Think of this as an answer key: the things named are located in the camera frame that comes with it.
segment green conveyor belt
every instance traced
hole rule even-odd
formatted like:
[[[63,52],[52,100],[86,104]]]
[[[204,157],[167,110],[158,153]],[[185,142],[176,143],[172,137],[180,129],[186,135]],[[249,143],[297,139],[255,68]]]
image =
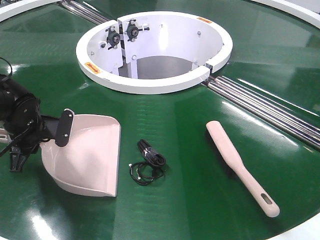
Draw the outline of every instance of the green conveyor belt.
[[[245,0],[87,1],[116,19],[145,11],[199,15],[225,28],[234,43],[224,75],[268,95],[320,127],[320,32],[278,10]],[[320,210],[320,153],[202,85],[161,95],[105,88],[87,78],[75,54],[94,24],[57,4],[0,23],[0,56],[13,78],[41,99],[41,112],[112,116],[121,124],[118,193],[86,197],[59,188],[41,153],[22,174],[0,160],[0,236],[10,240],[263,240]],[[0,63],[0,72],[7,68]],[[237,177],[228,176],[206,140],[218,120],[252,175],[280,207],[269,218]],[[167,159],[165,177],[139,186],[129,163],[146,139]]]

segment steel rod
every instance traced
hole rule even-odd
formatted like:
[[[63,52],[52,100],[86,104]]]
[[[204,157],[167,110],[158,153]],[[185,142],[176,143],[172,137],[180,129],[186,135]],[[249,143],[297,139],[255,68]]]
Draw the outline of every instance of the steel rod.
[[[73,0],[62,0],[61,5],[73,14],[80,16],[96,25],[109,21],[108,18]]]
[[[237,105],[249,110],[274,126],[320,150],[320,130],[312,124],[274,105],[272,100],[259,96],[225,77],[210,77],[207,87]]]

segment brush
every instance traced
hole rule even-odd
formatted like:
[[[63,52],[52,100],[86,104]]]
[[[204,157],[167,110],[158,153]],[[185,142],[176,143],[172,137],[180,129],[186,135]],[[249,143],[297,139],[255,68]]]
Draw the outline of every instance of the brush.
[[[280,213],[278,205],[246,169],[220,122],[210,121],[206,124],[206,128],[226,164],[238,175],[265,214],[271,218],[278,216]]]

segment dustpan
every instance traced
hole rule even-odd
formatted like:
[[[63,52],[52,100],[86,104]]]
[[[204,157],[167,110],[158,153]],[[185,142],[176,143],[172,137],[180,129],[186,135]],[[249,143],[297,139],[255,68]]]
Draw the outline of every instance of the dustpan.
[[[42,162],[64,190],[85,196],[117,195],[120,124],[110,116],[74,115],[68,144],[40,144]]]

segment orange sticker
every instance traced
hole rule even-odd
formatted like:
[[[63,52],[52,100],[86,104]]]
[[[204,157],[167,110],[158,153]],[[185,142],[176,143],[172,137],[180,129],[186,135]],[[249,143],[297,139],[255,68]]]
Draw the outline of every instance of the orange sticker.
[[[210,20],[208,20],[206,18],[203,18],[203,17],[198,17],[197,19],[199,19],[199,20],[201,20],[201,21],[203,21],[203,22],[205,22],[207,24],[212,24],[213,23],[212,21],[210,21]]]
[[[99,70],[99,68],[94,65],[92,62],[86,62],[85,65],[94,73],[94,74],[99,74],[101,73],[101,71]]]

